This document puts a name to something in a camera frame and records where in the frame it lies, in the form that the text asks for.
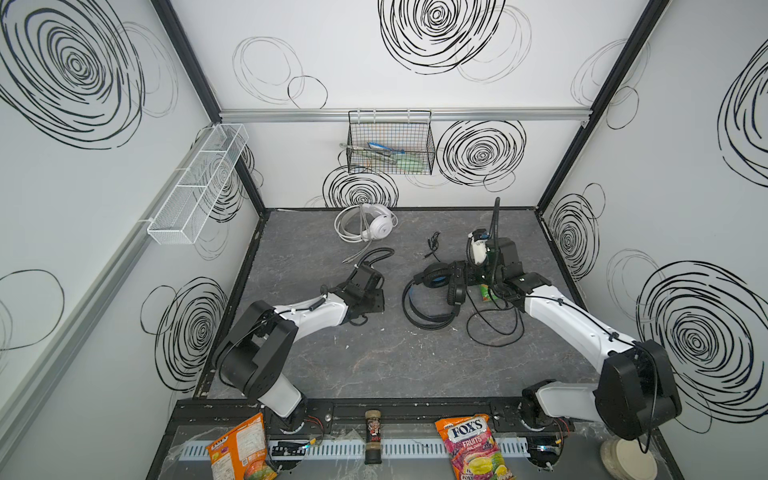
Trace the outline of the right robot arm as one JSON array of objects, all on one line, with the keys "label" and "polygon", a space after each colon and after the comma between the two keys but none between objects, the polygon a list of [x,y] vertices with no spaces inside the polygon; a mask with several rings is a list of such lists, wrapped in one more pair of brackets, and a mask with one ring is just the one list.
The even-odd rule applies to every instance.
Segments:
[{"label": "right robot arm", "polygon": [[525,389],[523,425],[542,431],[561,418],[600,422],[614,435],[650,450],[654,431],[682,412],[666,351],[654,340],[623,334],[569,300],[548,279],[524,270],[515,243],[499,233],[495,205],[486,229],[467,239],[467,282],[484,285],[498,308],[515,310],[550,328],[595,369],[595,383],[543,380]]}]

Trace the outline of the black headphones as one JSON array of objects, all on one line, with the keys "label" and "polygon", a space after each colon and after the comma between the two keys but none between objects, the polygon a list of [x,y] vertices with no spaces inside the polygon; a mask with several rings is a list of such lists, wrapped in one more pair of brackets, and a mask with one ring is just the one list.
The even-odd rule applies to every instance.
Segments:
[{"label": "black headphones", "polygon": [[416,274],[404,287],[401,307],[406,320],[425,331],[448,327],[467,299],[465,261],[436,262]]}]

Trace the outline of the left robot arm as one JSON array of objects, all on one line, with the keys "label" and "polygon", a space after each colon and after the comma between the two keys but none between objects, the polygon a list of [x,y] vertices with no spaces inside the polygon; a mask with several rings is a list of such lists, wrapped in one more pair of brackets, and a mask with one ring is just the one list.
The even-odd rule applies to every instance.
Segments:
[{"label": "left robot arm", "polygon": [[309,300],[282,306],[251,303],[213,353],[219,381],[270,410],[281,430],[300,430],[307,398],[283,374],[294,343],[327,328],[362,326],[370,314],[384,312],[384,277],[374,264],[394,253],[390,247],[371,250],[343,282],[322,288]]}]

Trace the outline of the white headphones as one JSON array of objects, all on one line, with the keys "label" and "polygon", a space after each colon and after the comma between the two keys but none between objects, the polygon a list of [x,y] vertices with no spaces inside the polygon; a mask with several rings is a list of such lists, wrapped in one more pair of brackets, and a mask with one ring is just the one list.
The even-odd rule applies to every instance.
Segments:
[{"label": "white headphones", "polygon": [[398,224],[398,217],[385,205],[364,203],[343,209],[333,227],[342,241],[355,244],[383,240]]}]

